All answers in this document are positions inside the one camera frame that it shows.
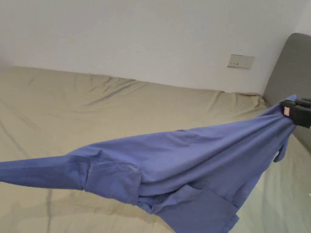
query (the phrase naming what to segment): bed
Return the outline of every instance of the bed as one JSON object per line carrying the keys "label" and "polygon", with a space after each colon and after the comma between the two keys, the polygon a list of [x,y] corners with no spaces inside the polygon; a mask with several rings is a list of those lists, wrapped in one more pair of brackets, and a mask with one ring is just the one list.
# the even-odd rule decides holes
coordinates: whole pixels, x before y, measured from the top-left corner
{"label": "bed", "polygon": [[[61,156],[98,141],[242,121],[262,97],[104,75],[13,67],[0,73],[0,161]],[[291,136],[231,232],[311,232],[311,158]],[[169,233],[159,217],[84,191],[0,183],[1,232]]]}

